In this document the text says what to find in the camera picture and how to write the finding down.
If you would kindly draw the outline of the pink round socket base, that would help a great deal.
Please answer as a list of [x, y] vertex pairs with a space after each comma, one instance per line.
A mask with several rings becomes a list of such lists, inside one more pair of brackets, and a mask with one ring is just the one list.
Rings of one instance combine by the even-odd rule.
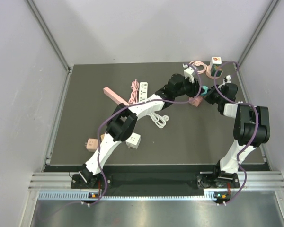
[[206, 73], [207, 77], [214, 79], [214, 76], [211, 75], [211, 66], [210, 65], [207, 66], [205, 73]]

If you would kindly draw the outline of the white cube adapter plug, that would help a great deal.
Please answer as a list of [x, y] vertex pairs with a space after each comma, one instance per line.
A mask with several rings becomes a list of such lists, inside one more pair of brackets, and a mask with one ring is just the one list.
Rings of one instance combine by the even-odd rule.
[[141, 135], [133, 132], [125, 142], [128, 148], [137, 149], [141, 142]]

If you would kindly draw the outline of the pink deer cube adapter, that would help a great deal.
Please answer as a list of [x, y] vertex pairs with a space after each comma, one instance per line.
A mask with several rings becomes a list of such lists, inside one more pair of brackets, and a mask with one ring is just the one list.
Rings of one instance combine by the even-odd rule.
[[88, 141], [85, 143], [85, 147], [89, 152], [96, 151], [98, 148], [98, 140], [94, 138], [89, 138]]

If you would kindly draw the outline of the green cube adapter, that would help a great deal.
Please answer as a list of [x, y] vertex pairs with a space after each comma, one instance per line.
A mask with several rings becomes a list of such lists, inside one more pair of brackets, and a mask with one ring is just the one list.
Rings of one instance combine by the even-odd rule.
[[219, 66], [212, 66], [210, 70], [210, 75], [212, 77], [219, 78], [222, 74], [222, 69]]

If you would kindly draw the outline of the pink cube socket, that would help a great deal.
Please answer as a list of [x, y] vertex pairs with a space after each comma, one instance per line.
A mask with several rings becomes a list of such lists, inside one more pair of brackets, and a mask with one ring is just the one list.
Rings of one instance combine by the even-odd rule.
[[195, 98], [190, 98], [189, 103], [192, 104], [195, 107], [198, 107], [200, 103], [202, 102], [203, 98], [201, 96], [195, 97]]

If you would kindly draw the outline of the white cube adapter with picture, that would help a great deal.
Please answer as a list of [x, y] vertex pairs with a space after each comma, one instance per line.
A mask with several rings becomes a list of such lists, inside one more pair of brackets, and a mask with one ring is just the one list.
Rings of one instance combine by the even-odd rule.
[[221, 57], [217, 57], [217, 56], [214, 56], [211, 58], [211, 61], [210, 61], [210, 67], [214, 67], [214, 66], [220, 66], [222, 64], [222, 59]]

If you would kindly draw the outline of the pink power strip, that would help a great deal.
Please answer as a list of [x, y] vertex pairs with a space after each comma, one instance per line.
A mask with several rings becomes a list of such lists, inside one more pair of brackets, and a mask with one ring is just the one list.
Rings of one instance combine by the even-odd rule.
[[116, 104], [118, 104], [118, 105], [119, 104], [129, 105], [127, 101], [125, 101], [123, 98], [121, 98], [117, 93], [115, 93], [109, 87], [103, 88], [103, 92], [107, 97], [109, 97]]

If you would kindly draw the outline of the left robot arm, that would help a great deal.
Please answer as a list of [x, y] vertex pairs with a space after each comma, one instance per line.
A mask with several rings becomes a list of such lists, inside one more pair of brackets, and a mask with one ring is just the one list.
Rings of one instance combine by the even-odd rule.
[[161, 111], [172, 104], [179, 96], [198, 97], [202, 90], [200, 78], [193, 76], [185, 77], [181, 74], [173, 74], [171, 79], [163, 88], [143, 102], [132, 105], [119, 104], [113, 114], [99, 127], [97, 134], [103, 126], [106, 126], [106, 134], [98, 144], [94, 155], [83, 164], [79, 171], [81, 181], [91, 188], [98, 182], [98, 174], [102, 172], [103, 165], [115, 150], [115, 148], [126, 141], [133, 133], [136, 123], [150, 113]]

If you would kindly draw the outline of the teal charger plug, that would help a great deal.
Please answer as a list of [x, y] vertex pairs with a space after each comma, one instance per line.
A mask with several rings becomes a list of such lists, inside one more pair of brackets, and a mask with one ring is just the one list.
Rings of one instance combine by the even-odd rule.
[[207, 92], [208, 92], [208, 87], [207, 86], [202, 86], [202, 90], [201, 90], [200, 95], [201, 96], [206, 96]]

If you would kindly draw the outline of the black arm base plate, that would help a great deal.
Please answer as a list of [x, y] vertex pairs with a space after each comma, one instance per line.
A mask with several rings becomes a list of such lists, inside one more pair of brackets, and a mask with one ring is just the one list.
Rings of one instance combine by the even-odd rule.
[[188, 186], [192, 189], [208, 188], [240, 188], [238, 175], [230, 178], [216, 179], [209, 173], [194, 172], [149, 172], [149, 173], [106, 173], [108, 188], [117, 188], [125, 185], [165, 185]]

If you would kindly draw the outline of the white power strip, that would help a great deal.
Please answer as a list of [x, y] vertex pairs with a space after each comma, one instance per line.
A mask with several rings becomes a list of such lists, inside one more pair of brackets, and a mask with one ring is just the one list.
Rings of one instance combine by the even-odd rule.
[[148, 83], [140, 82], [139, 83], [139, 94], [138, 94], [138, 102], [143, 102], [148, 97]]

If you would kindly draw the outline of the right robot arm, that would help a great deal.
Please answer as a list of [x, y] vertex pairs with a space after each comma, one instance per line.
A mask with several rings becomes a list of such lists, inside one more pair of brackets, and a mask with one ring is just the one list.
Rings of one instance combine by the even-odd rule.
[[269, 109], [265, 106], [251, 107], [244, 102], [236, 103], [238, 86], [226, 83], [211, 87], [205, 95], [210, 104], [217, 104], [221, 115], [233, 118], [234, 142], [227, 154], [213, 168], [212, 174], [203, 174], [199, 180], [201, 187], [238, 188], [237, 172], [246, 157], [270, 138]]

